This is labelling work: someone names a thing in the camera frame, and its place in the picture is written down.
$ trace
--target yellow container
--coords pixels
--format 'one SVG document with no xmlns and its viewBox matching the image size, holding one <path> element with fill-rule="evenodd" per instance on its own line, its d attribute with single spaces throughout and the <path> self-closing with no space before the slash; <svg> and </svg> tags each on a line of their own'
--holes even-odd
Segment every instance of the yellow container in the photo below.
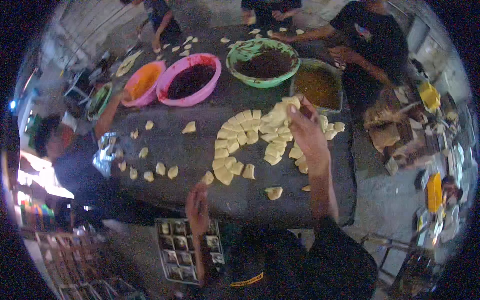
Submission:
<svg viewBox="0 0 480 300">
<path fill-rule="evenodd" d="M 419 86 L 420 98 L 429 112 L 434 112 L 440 107 L 440 94 L 429 82 Z"/>
<path fill-rule="evenodd" d="M 428 211 L 436 213 L 442 205 L 442 181 L 440 173 L 431 175 L 427 182 Z"/>
</svg>

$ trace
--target pink bowl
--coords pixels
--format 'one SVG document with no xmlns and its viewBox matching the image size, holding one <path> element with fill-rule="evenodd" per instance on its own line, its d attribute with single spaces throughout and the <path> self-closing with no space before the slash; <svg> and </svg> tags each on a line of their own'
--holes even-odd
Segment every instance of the pink bowl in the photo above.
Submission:
<svg viewBox="0 0 480 300">
<path fill-rule="evenodd" d="M 165 69 L 167 68 L 167 65 L 165 64 L 164 61 L 153 61 L 139 68 L 138 71 L 135 72 L 130 77 L 130 79 L 128 80 L 127 84 L 124 87 L 124 90 L 126 91 L 132 90 L 134 86 L 137 85 L 144 78 L 145 72 L 151 70 L 152 67 L 157 67 L 158 69 L 161 70 L 153 86 L 151 86 L 143 95 L 141 95 L 137 99 L 130 102 L 122 102 L 124 106 L 142 107 L 150 104 L 155 99 L 156 86 L 160 82 L 160 78 L 162 77 L 162 74 L 165 72 Z"/>
<path fill-rule="evenodd" d="M 181 71 L 197 65 L 197 64 L 205 64 L 211 65 L 215 68 L 215 74 L 213 75 L 212 79 L 200 89 L 200 91 L 196 92 L 193 95 L 182 99 L 168 99 L 168 88 L 173 81 L 173 78 L 177 76 Z M 158 85 L 156 86 L 156 95 L 158 96 L 158 100 L 163 104 L 169 106 L 180 106 L 180 107 L 189 107 L 193 106 L 197 103 L 204 101 L 210 94 L 213 92 L 216 86 L 216 82 L 220 77 L 220 73 L 222 72 L 222 64 L 218 57 L 210 53 L 196 53 L 181 60 L 175 62 L 171 65 L 159 78 Z"/>
</svg>

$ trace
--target dark table surface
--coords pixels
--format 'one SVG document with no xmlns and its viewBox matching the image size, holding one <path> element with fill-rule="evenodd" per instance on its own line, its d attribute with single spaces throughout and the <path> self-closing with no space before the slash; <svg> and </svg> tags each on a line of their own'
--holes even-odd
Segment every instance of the dark table surface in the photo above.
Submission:
<svg viewBox="0 0 480 300">
<path fill-rule="evenodd" d="M 237 40 L 253 38 L 250 28 L 244 25 L 217 27 L 201 32 L 184 33 L 183 37 L 192 35 L 199 38 L 190 53 L 212 53 L 222 62 L 222 73 L 213 93 L 202 103 L 191 108 L 174 108 L 158 103 L 157 100 L 144 108 L 120 108 L 112 125 L 112 131 L 121 136 L 119 143 L 125 152 L 127 171 L 120 172 L 116 163 L 112 166 L 112 176 L 120 179 L 124 188 L 136 191 L 142 198 L 151 203 L 179 208 L 183 207 L 188 190 L 197 183 L 208 170 L 211 170 L 214 159 L 214 141 L 221 125 L 230 117 L 246 109 L 261 109 L 267 113 L 281 97 L 288 96 L 290 80 L 269 89 L 258 89 L 247 86 L 228 73 L 225 58 L 230 51 L 228 45 Z M 229 43 L 221 43 L 226 36 Z M 171 52 L 171 47 L 180 45 L 181 39 L 163 52 L 167 66 L 179 60 L 180 49 Z M 144 52 L 135 61 L 132 69 L 121 78 L 113 80 L 114 85 L 125 84 L 128 78 L 141 66 L 156 59 L 149 44 L 144 45 Z M 356 203 L 356 185 L 353 173 L 353 158 L 349 151 L 351 141 L 350 113 L 344 107 L 339 114 L 329 116 L 330 122 L 342 121 L 346 131 L 339 133 L 329 147 L 332 153 L 332 176 L 334 189 L 340 211 L 340 225 L 353 222 Z M 145 130 L 147 120 L 155 126 Z M 196 122 L 195 133 L 181 134 L 189 121 Z M 139 137 L 130 138 L 130 132 L 136 128 Z M 255 165 L 256 180 L 247 180 L 235 176 L 229 186 L 217 179 L 209 186 L 208 199 L 210 214 L 218 220 L 254 221 L 271 223 L 281 227 L 305 227 L 312 224 L 310 193 L 301 188 L 308 184 L 308 176 L 301 174 L 288 157 L 293 142 L 288 143 L 283 159 L 275 166 L 263 160 L 267 143 L 260 140 L 253 145 L 242 146 L 233 156 L 243 164 Z M 142 147 L 148 147 L 148 156 L 139 159 Z M 155 174 L 153 182 L 143 179 L 143 173 L 151 170 L 155 173 L 157 162 L 163 162 L 167 169 L 179 166 L 179 174 L 174 180 L 167 176 Z M 138 179 L 131 180 L 129 166 L 138 169 Z M 282 196 L 269 200 L 264 189 L 281 186 Z"/>
</svg>

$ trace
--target metal tray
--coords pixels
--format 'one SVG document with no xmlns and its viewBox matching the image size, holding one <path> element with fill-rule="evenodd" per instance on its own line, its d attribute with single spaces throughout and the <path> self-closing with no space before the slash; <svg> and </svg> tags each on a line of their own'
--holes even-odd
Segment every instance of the metal tray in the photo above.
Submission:
<svg viewBox="0 0 480 300">
<path fill-rule="evenodd" d="M 199 285 L 192 231 L 187 219 L 155 219 L 160 260 L 165 278 L 169 281 Z M 211 246 L 212 261 L 224 264 L 220 231 L 216 220 L 210 220 L 205 235 Z"/>
<path fill-rule="evenodd" d="M 324 69 L 331 74 L 333 74 L 339 86 L 342 86 L 342 70 L 335 68 L 329 64 L 327 64 L 324 61 L 321 60 L 316 60 L 316 59 L 300 59 L 300 68 L 299 71 L 302 69 L 302 67 L 309 67 L 310 69 Z M 297 78 L 297 75 L 293 75 L 292 80 L 290 82 L 290 96 L 293 96 L 295 94 L 295 78 Z M 343 106 L 343 88 L 339 89 L 338 94 L 338 108 L 337 109 L 330 109 L 330 108 L 317 108 L 318 113 L 323 113 L 323 112 L 333 112 L 333 113 L 339 113 L 342 111 L 342 106 Z"/>
</svg>

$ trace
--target pink plastic bowl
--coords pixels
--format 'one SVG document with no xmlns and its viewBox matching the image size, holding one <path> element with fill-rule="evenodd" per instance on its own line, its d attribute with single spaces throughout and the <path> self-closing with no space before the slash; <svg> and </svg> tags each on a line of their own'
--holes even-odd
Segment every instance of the pink plastic bowl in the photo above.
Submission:
<svg viewBox="0 0 480 300">
<path fill-rule="evenodd" d="M 182 99 L 168 99 L 168 88 L 170 87 L 173 78 L 181 71 L 197 64 L 211 65 L 214 67 L 215 74 L 213 75 L 213 78 L 202 89 L 200 89 L 200 91 L 193 95 Z M 221 72 L 222 64 L 215 55 L 210 53 L 192 54 L 175 62 L 160 76 L 158 85 L 156 86 L 156 95 L 158 96 L 158 100 L 160 102 L 169 106 L 193 106 L 204 101 L 208 96 L 210 96 L 215 89 L 216 82 L 218 81 Z"/>
<path fill-rule="evenodd" d="M 160 74 L 158 75 L 158 78 L 156 79 L 155 83 L 153 86 L 151 86 L 143 95 L 141 95 L 139 98 L 130 101 L 130 102 L 122 102 L 124 106 L 127 107 L 132 107 L 132 106 L 137 106 L 137 107 L 142 107 L 150 104 L 154 99 L 155 99 L 155 91 L 158 83 L 160 82 L 160 78 L 162 77 L 162 74 L 165 72 L 165 69 L 167 68 L 167 65 L 165 64 L 164 61 L 153 61 L 150 62 L 143 67 L 139 68 L 137 72 L 135 72 L 130 79 L 128 80 L 127 84 L 124 87 L 124 90 L 129 91 L 133 89 L 133 87 L 139 83 L 140 80 L 142 80 L 144 73 L 146 70 L 149 70 L 152 68 L 152 66 L 159 68 Z"/>
</svg>

